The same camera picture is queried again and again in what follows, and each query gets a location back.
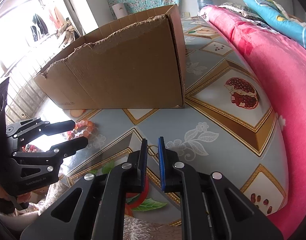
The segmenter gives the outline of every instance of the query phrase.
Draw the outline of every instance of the blue pillow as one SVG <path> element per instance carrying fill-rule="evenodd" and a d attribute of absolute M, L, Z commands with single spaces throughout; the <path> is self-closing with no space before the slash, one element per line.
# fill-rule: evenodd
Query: blue pillow
<path fill-rule="evenodd" d="M 285 19 L 277 7 L 266 0 L 243 0 L 246 5 L 260 15 L 264 21 L 281 34 L 297 41 L 306 49 L 306 28 Z"/>

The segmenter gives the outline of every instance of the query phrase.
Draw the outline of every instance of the cardboard box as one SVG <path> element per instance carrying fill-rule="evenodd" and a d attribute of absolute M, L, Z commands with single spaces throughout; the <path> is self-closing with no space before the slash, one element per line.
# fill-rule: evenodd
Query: cardboard box
<path fill-rule="evenodd" d="M 185 42 L 177 5 L 110 22 L 78 38 L 34 78 L 62 109 L 184 105 Z"/>

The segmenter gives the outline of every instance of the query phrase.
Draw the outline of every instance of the blue gripper pad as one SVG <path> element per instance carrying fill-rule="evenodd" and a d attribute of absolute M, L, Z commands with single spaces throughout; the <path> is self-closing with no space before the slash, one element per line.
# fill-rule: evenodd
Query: blue gripper pad
<path fill-rule="evenodd" d="M 164 157 L 165 152 L 165 145 L 164 145 L 164 138 L 160 137 L 158 139 L 158 162 L 160 167 L 160 180 L 161 180 L 161 189 L 165 191 L 165 166 L 164 166 Z"/>
<path fill-rule="evenodd" d="M 142 191 L 145 187 L 145 176 L 146 176 L 146 166 L 148 159 L 148 141 L 146 139 L 142 140 L 140 159 L 139 159 L 139 169 L 141 170 L 141 188 Z"/>

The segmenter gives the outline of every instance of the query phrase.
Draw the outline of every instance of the patterned tablecloth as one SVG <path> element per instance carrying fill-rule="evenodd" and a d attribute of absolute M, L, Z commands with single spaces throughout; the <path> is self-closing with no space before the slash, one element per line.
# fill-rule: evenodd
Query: patterned tablecloth
<path fill-rule="evenodd" d="M 61 181 L 71 186 L 87 172 L 107 173 L 139 150 L 142 138 L 157 145 L 163 136 L 181 161 L 199 172 L 222 172 L 264 214 L 278 211 L 287 203 L 287 159 L 277 117 L 261 84 L 202 18 L 184 18 L 182 26 L 187 48 L 185 108 L 87 110 L 78 118 L 66 110 L 74 120 L 89 119 L 96 128 L 87 148 L 64 159 Z M 148 85 L 155 84 L 148 80 Z M 147 175 L 148 196 L 132 209 L 133 216 L 179 225 L 180 199 L 161 192 L 156 157 L 148 157 Z"/>

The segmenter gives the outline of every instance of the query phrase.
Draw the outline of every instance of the pink blanket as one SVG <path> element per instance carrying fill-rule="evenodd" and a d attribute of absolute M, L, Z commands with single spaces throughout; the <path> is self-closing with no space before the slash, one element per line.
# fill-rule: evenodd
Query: pink blanket
<path fill-rule="evenodd" d="M 216 6 L 202 17 L 218 29 L 259 78 L 279 115 L 288 168 L 287 205 L 268 216 L 287 239 L 306 215 L 306 50 L 274 30 Z"/>

